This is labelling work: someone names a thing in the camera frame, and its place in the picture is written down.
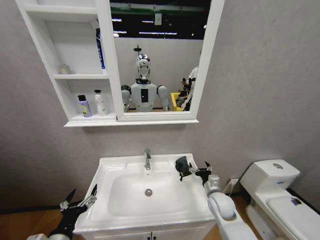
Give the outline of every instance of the faucet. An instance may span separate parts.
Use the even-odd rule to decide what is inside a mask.
[[[151,169],[150,167],[151,151],[149,148],[146,148],[144,150],[144,159],[145,159],[145,164],[144,164],[145,169],[150,170]]]

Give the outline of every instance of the power cord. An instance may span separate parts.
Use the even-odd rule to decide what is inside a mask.
[[[230,197],[233,190],[234,190],[234,186],[237,184],[237,182],[238,182],[238,179],[230,179],[228,181],[227,185],[224,187],[222,192],[225,194],[227,192],[227,190],[229,189],[229,187],[231,187],[230,193],[229,193],[229,197]]]

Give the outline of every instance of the mirror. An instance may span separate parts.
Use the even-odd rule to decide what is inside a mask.
[[[125,113],[189,111],[210,0],[110,0]]]

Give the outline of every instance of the drain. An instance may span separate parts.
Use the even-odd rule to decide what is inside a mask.
[[[147,197],[150,197],[152,195],[152,190],[150,188],[146,189],[144,191],[144,194],[147,196]]]

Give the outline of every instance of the toilet seat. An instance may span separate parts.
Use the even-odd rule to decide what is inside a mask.
[[[297,197],[271,198],[266,204],[299,240],[320,239],[320,215]]]

